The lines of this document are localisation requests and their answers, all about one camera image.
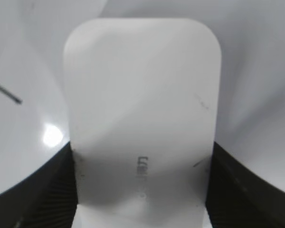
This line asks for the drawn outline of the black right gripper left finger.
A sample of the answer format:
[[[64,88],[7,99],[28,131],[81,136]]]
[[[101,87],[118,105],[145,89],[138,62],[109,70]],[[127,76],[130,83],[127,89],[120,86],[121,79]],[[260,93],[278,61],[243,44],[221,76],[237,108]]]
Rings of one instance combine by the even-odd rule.
[[[67,143],[40,169],[0,194],[0,228],[70,228],[78,204]]]

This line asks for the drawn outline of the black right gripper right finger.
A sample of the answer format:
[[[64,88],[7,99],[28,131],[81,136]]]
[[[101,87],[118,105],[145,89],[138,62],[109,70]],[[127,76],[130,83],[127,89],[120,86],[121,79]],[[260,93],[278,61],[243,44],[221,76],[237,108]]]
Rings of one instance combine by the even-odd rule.
[[[214,143],[206,209],[214,228],[285,228],[285,192]]]

